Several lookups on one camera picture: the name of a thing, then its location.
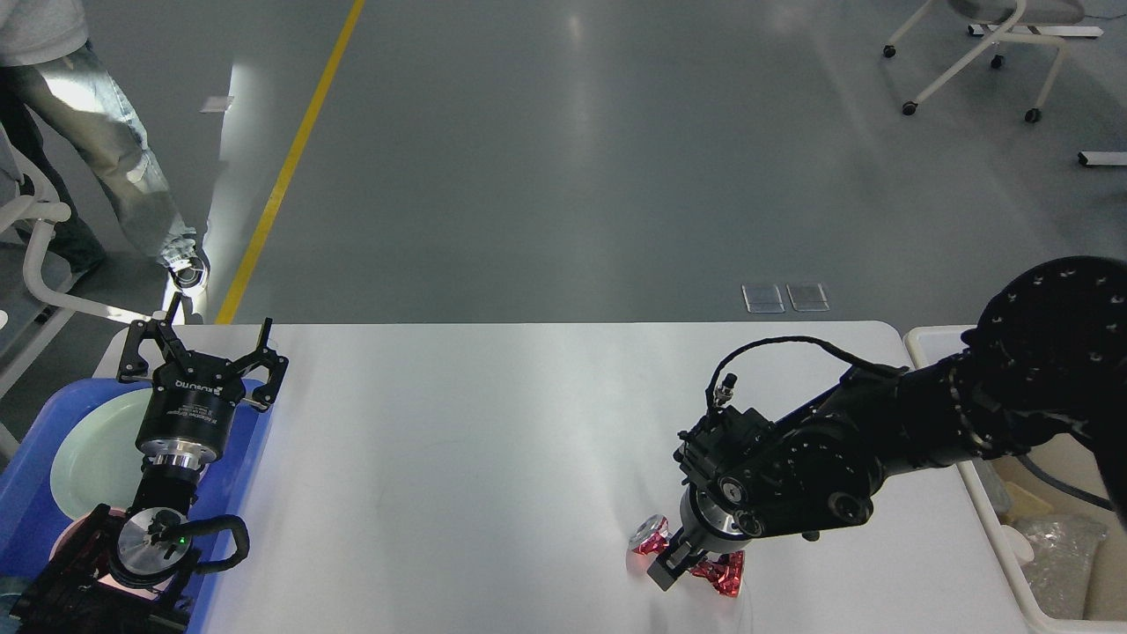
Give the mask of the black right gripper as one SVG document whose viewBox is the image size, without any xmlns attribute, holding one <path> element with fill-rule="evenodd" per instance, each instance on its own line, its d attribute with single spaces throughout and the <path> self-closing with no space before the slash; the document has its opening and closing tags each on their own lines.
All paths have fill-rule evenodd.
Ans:
<svg viewBox="0 0 1127 634">
<path fill-rule="evenodd" d="M 689 484 L 680 502 L 681 539 L 672 539 L 645 574 L 662 591 L 668 591 L 680 578 L 706 559 L 708 553 L 724 555 L 745 550 L 753 541 L 740 530 L 733 514 L 726 512 L 704 490 Z"/>
</svg>

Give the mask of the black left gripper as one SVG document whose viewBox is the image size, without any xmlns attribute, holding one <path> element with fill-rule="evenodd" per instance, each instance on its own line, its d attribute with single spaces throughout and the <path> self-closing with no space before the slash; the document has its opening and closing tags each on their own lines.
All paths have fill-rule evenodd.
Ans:
<svg viewBox="0 0 1127 634">
<path fill-rule="evenodd" d="M 152 340 L 165 364 L 152 374 L 152 393 L 137 429 L 136 448 L 145 456 L 190 456 L 199 465 L 221 459 L 231 436 L 238 402 L 249 402 L 258 412 L 267 412 L 289 369 L 289 358 L 270 348 L 273 320 L 266 318 L 256 346 L 233 361 L 197 358 L 174 333 L 172 319 L 184 294 L 174 293 L 165 316 L 132 321 L 118 361 L 116 379 L 121 384 L 149 376 L 149 361 L 140 345 Z M 251 370 L 267 370 L 261 386 L 247 398 L 243 377 Z"/>
</svg>

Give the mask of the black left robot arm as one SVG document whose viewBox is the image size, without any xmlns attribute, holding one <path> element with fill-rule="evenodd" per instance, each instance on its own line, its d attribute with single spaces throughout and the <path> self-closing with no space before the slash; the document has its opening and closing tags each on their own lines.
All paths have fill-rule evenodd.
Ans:
<svg viewBox="0 0 1127 634">
<path fill-rule="evenodd" d="M 237 510 L 287 358 L 236 360 L 133 321 L 115 379 L 52 398 L 3 474 L 3 629 L 184 633 L 248 557 Z"/>
</svg>

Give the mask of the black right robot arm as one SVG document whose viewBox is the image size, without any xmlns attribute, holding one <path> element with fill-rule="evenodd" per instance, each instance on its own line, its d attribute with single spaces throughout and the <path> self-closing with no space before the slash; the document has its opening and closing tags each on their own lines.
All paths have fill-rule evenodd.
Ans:
<svg viewBox="0 0 1127 634">
<path fill-rule="evenodd" d="M 888 477 L 1024 456 L 1058 434 L 1094 455 L 1102 504 L 1122 520 L 1124 296 L 1122 260 L 1035 266 L 990 301 L 962 350 L 917 370 L 802 336 L 848 370 L 777 421 L 730 405 L 729 354 L 704 390 L 704 416 L 678 434 L 681 528 L 668 533 L 656 515 L 630 548 L 655 554 L 647 573 L 662 589 L 692 573 L 738 593 L 749 542 L 861 526 Z"/>
</svg>

